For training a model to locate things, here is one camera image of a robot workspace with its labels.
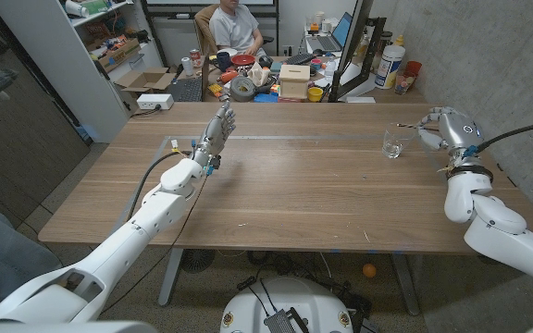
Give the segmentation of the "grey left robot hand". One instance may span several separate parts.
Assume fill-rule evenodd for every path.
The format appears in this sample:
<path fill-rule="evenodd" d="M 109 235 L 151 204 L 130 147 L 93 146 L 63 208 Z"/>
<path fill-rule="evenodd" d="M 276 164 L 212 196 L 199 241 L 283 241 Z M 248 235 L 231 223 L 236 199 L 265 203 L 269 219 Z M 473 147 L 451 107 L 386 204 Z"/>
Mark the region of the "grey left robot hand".
<path fill-rule="evenodd" d="M 224 149 L 225 142 L 235 128 L 235 113 L 230 101 L 227 101 L 207 123 L 192 152 L 192 160 L 202 167 L 207 166 Z"/>

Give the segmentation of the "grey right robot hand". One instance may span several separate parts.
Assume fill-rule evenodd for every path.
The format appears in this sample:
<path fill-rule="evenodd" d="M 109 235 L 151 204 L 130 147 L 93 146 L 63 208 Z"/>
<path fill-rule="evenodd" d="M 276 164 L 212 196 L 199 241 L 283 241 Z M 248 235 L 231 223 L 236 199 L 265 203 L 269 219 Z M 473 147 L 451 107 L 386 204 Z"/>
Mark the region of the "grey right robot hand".
<path fill-rule="evenodd" d="M 426 125 L 432 122 L 438 123 L 438 134 L 426 129 Z M 480 127 L 475 121 L 450 106 L 432 107 L 415 128 L 422 143 L 428 148 L 434 151 L 445 148 L 450 155 L 484 142 Z"/>

